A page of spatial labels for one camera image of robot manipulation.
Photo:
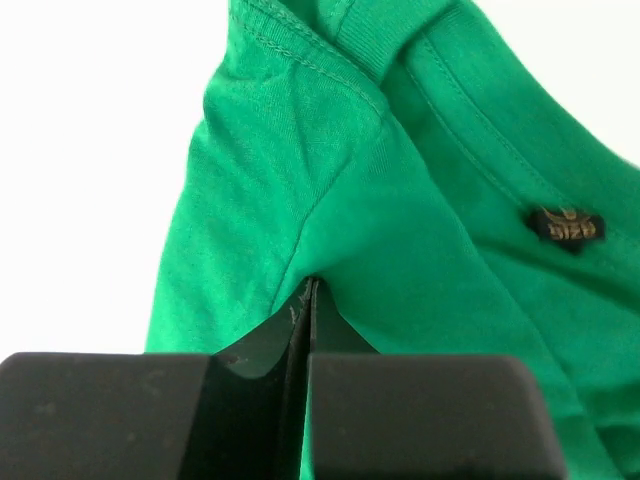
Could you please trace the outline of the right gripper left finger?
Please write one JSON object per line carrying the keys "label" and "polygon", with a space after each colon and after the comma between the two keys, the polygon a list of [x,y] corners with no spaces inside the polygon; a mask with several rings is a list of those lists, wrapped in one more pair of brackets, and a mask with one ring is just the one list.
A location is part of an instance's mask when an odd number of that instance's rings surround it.
{"label": "right gripper left finger", "polygon": [[314,283],[214,355],[17,353],[5,479],[295,479]]}

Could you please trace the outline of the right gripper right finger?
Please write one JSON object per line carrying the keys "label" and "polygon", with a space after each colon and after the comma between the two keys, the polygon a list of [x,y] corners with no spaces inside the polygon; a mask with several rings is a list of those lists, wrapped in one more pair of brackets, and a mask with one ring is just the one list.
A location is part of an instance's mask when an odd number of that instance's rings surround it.
{"label": "right gripper right finger", "polygon": [[316,282],[309,404],[318,479],[562,479],[528,368],[504,355],[384,355]]}

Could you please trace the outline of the green t shirt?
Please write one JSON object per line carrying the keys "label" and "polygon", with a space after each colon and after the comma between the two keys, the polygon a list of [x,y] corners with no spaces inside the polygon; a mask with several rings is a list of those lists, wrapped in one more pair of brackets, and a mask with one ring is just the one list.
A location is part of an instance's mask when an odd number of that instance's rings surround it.
{"label": "green t shirt", "polygon": [[574,479],[639,475],[639,172],[470,1],[233,1],[146,350],[214,353],[309,277],[385,353],[503,353]]}

